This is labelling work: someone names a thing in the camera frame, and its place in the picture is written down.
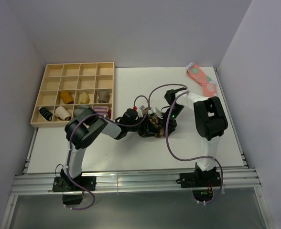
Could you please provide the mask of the brown argyle sock pair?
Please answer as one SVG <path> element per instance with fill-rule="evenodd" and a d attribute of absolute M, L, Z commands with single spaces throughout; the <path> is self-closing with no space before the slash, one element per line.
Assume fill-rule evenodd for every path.
<path fill-rule="evenodd" d="M 167 118 L 164 115 L 162 115 L 162 118 L 158 117 L 157 114 L 149 115 L 150 132 L 153 134 L 154 138 L 165 138 L 166 121 Z"/>

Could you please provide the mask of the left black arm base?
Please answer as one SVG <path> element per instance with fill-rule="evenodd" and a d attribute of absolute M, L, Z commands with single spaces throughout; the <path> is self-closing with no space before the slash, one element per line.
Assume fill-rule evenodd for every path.
<path fill-rule="evenodd" d="M 83 188 L 94 191 L 96 188 L 97 178 L 95 176 L 81 176 L 74 179 L 74 184 L 68 178 L 56 177 L 54 179 L 52 191 L 53 192 L 73 192 L 84 191 Z"/>

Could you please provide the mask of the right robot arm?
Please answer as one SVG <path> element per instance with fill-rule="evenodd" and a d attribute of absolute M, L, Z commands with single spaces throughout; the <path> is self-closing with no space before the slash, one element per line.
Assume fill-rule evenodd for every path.
<path fill-rule="evenodd" d="M 228 128 L 227 118 L 219 97 L 205 97 L 190 92 L 186 88 L 168 90 L 164 96 L 171 106 L 167 113 L 165 123 L 166 146 L 170 154 L 182 162 L 195 161 L 195 168 L 200 170 L 195 173 L 195 182 L 205 186 L 210 180 L 209 171 L 214 170 L 220 163 L 216 160 L 218 144 L 224 131 Z M 201 147 L 197 157 L 182 159 L 171 150 L 168 135 L 170 121 L 174 121 L 183 108 L 189 108 L 194 112 L 195 126 L 201 137 Z"/>

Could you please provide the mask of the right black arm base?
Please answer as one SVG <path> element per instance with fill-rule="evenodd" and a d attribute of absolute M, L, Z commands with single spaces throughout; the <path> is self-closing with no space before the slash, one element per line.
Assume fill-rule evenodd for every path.
<path fill-rule="evenodd" d="M 181 188 L 195 187 L 219 187 L 221 186 L 221 176 L 217 171 L 201 172 L 200 170 L 188 173 L 180 173 L 175 181 Z"/>

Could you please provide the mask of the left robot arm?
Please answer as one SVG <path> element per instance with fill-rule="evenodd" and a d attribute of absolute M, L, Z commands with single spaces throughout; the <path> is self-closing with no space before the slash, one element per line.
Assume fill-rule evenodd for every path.
<path fill-rule="evenodd" d="M 120 140 L 129 132 L 136 132 L 141 137 L 153 137 L 158 130 L 151 123 L 147 115 L 141 116 L 141 111 L 132 108 L 115 121 L 111 121 L 94 109 L 81 105 L 74 110 L 75 118 L 66 126 L 66 138 L 69 142 L 69 153 L 64 167 L 64 186 L 69 190 L 80 187 L 82 162 L 86 148 L 89 147 L 100 134 Z"/>

